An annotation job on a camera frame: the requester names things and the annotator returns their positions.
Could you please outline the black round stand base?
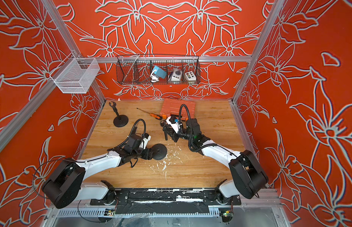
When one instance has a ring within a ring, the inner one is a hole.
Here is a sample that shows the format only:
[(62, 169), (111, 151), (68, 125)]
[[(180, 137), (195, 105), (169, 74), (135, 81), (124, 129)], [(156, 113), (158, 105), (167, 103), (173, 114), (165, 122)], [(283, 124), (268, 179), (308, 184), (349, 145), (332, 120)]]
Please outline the black round stand base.
[(122, 115), (122, 116), (114, 118), (113, 125), (117, 128), (121, 128), (121, 127), (126, 126), (128, 124), (128, 122), (129, 122), (128, 117), (125, 115)]

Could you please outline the black microphone stand pole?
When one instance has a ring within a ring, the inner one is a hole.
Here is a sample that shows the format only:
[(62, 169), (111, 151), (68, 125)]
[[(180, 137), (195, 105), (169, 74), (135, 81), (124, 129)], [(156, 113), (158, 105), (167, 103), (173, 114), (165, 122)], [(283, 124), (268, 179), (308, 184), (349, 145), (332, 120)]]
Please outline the black microphone stand pole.
[(118, 109), (117, 109), (117, 107), (116, 107), (116, 102), (110, 101), (110, 102), (109, 102), (109, 106), (110, 106), (110, 107), (113, 109), (113, 111), (115, 112), (115, 114), (116, 114), (116, 119), (121, 120), (120, 114), (118, 113)]

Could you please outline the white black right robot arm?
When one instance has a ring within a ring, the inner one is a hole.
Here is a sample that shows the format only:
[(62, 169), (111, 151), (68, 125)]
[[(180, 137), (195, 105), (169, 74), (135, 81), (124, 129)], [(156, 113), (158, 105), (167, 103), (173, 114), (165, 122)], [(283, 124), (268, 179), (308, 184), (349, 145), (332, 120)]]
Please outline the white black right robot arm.
[(195, 118), (188, 119), (183, 124), (176, 116), (170, 116), (162, 120), (160, 125), (165, 139), (169, 136), (174, 142), (187, 140), (192, 152), (212, 158), (230, 170), (232, 179), (216, 187), (220, 200), (237, 195), (251, 199), (268, 183), (268, 176), (253, 152), (234, 151), (215, 143), (201, 132)]

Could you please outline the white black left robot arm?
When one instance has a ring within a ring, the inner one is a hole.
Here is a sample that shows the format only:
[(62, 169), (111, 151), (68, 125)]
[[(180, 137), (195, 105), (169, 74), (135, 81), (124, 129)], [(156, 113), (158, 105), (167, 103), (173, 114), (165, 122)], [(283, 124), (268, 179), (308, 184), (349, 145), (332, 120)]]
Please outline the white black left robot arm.
[(117, 200), (115, 188), (106, 180), (99, 183), (84, 183), (92, 175), (116, 168), (132, 160), (162, 159), (164, 148), (147, 147), (151, 136), (131, 135), (122, 144), (108, 149), (104, 155), (90, 159), (64, 159), (42, 186), (42, 192), (56, 208), (62, 209), (73, 201), (99, 200), (110, 205)]

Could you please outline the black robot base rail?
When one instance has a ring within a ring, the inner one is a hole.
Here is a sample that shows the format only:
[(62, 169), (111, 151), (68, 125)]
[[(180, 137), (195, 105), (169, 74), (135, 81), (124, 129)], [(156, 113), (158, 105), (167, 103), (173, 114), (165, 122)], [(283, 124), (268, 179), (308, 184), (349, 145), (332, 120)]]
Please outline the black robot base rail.
[(117, 189), (115, 193), (110, 204), (106, 204), (105, 200), (92, 199), (90, 205), (124, 213), (208, 212), (211, 208), (218, 208), (221, 213), (241, 205), (239, 195), (220, 200), (213, 188), (126, 188)]

